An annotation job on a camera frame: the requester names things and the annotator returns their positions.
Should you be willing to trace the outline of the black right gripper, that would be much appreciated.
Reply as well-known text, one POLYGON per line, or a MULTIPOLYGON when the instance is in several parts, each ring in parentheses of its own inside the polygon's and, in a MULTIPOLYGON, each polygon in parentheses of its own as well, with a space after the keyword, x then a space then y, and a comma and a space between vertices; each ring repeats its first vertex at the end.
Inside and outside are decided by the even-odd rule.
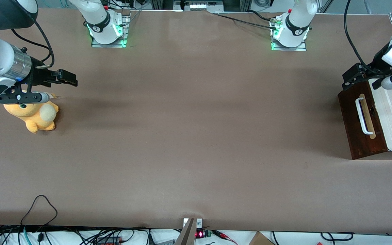
POLYGON ((59 71, 50 71, 48 68, 38 69, 38 66, 45 64, 37 59, 31 59, 31 69, 28 74, 28 92, 31 93, 33 86, 45 84, 50 88, 51 83, 78 86, 77 76, 64 69, 59 71))

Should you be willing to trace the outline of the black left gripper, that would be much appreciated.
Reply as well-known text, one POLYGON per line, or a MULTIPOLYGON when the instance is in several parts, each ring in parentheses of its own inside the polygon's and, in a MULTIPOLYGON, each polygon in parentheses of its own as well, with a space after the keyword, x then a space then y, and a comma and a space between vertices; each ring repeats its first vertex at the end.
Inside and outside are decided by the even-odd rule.
POLYGON ((369 64, 362 65, 356 63, 343 74, 342 89, 348 90, 357 83, 366 82, 366 78, 375 76, 388 77, 392 75, 392 67, 383 61, 383 55, 386 54, 390 43, 387 43, 380 51, 378 51, 369 64))

